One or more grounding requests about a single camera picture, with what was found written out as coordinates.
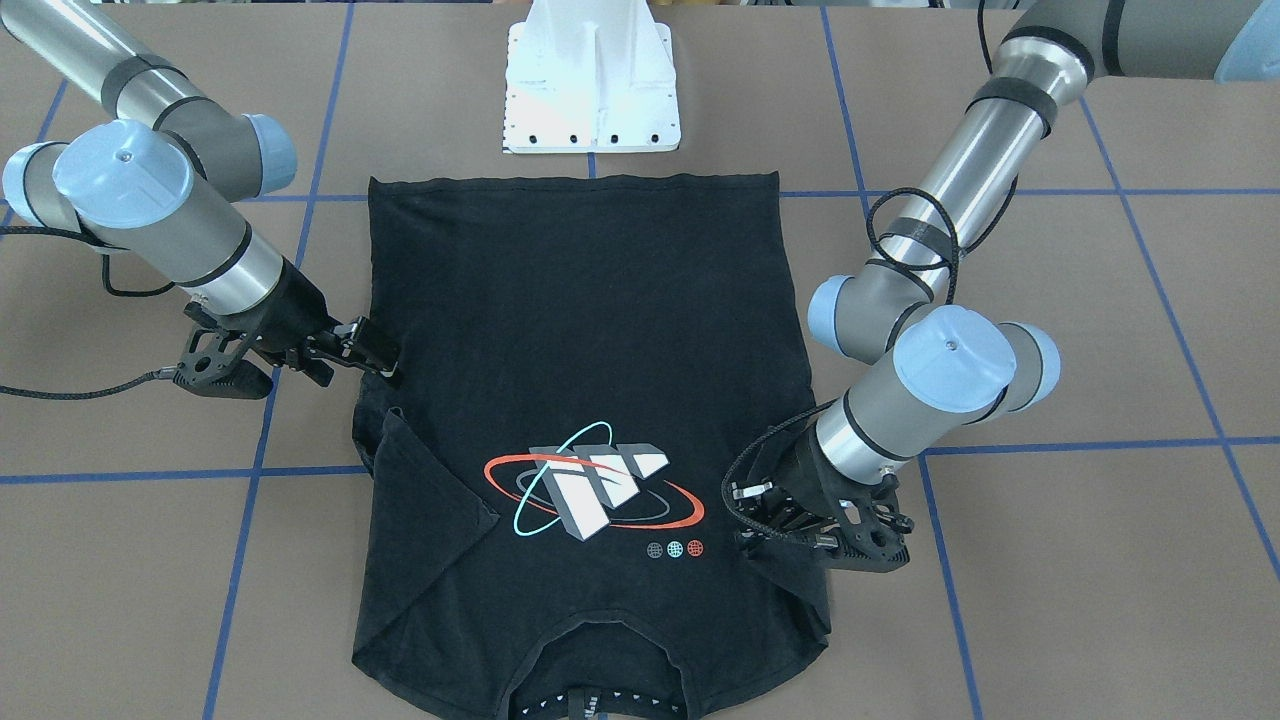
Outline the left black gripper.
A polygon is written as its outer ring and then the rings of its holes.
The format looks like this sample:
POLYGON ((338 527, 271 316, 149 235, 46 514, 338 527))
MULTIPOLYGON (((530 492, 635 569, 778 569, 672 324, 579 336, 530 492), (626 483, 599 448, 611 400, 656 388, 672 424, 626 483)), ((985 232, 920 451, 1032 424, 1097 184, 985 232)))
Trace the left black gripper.
POLYGON ((855 483, 827 459, 815 427, 809 427, 783 452, 769 480, 754 486, 730 483, 730 502, 733 506, 763 501, 765 512, 762 523, 767 527, 740 530, 737 547, 746 551, 774 542, 829 553, 836 551, 835 536, 841 544, 859 541, 860 520, 850 519, 841 505, 854 495, 855 483))

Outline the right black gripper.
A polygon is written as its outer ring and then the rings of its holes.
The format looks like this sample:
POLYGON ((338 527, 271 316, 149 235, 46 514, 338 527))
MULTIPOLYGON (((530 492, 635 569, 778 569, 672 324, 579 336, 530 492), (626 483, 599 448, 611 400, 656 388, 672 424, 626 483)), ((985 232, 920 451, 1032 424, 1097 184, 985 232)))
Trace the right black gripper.
POLYGON ((329 364, 358 369, 396 386, 401 346, 367 316, 339 324, 323 292, 285 260, 276 286, 255 307, 236 314, 236 331, 269 363, 328 387, 329 364))

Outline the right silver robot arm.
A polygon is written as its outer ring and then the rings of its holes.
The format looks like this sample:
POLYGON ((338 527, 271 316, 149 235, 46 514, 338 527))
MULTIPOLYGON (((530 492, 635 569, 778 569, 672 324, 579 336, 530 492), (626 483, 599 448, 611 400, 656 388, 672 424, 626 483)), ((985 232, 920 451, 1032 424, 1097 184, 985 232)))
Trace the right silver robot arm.
POLYGON ((87 1, 5 1, 3 28, 87 92, 110 122, 70 142, 35 143, 3 172, 27 229, 131 252, 189 296, 193 329, 154 377, 193 395, 264 398, 257 354, 328 386, 334 366, 394 380, 394 340, 360 316, 342 324, 323 292, 238 211, 294 178, 278 120, 236 115, 87 1))

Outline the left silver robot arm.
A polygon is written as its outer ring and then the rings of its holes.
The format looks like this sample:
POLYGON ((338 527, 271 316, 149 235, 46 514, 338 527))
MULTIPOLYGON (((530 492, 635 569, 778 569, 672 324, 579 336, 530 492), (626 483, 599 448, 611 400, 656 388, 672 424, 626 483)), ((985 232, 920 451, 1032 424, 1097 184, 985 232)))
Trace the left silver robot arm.
MULTIPOLYGON (((867 254, 979 83, 950 10, 746 9, 730 46, 780 132, 803 291, 867 254)), ((1102 79, 1030 155, 959 300, 1059 343, 1057 389, 911 477, 940 566, 978 585, 1277 592, 1277 85, 1102 79)))

